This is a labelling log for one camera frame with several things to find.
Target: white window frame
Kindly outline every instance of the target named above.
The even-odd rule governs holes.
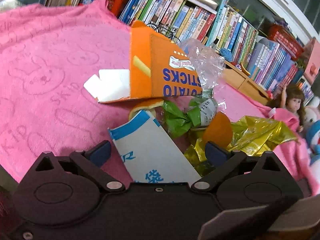
[[[320,36],[309,22],[303,12],[292,0],[260,0],[271,11],[284,18],[303,43],[307,43],[312,37],[320,41]]]

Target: wooden drawer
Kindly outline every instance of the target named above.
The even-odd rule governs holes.
[[[233,69],[226,68],[223,71],[223,77],[226,83],[230,86],[238,89],[241,84],[245,81],[245,78],[241,76],[238,72],[234,71]]]

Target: pink towel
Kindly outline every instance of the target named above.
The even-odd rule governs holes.
[[[132,103],[98,104],[83,84],[99,69],[129,67],[129,29],[105,0],[0,14],[0,164],[18,182],[41,152],[90,149],[127,121]],[[128,183],[115,152],[103,169]]]
[[[264,106],[253,99],[246,97],[261,113],[268,118],[270,107]],[[298,118],[286,109],[277,108],[276,114],[273,116],[275,120],[284,122],[292,131],[296,133],[299,126]],[[297,133],[298,141],[289,141],[278,145],[274,149],[274,153],[278,156],[284,166],[288,169],[295,180],[306,178],[311,187],[312,195],[320,193],[320,183],[311,173],[310,156],[308,154],[308,146],[306,140],[301,138]]]

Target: clear plastic bag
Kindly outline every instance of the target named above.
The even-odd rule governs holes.
[[[223,70],[225,69],[224,58],[215,52],[214,48],[204,46],[199,40],[187,39],[178,44],[188,55],[192,65],[197,71],[203,89],[203,97],[213,95],[218,103],[218,111],[225,113],[226,100],[222,91],[225,86]]]

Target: blue yarn ball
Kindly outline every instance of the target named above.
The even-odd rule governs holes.
[[[226,61],[232,61],[232,53],[230,50],[223,48],[220,50],[220,55],[223,56]]]

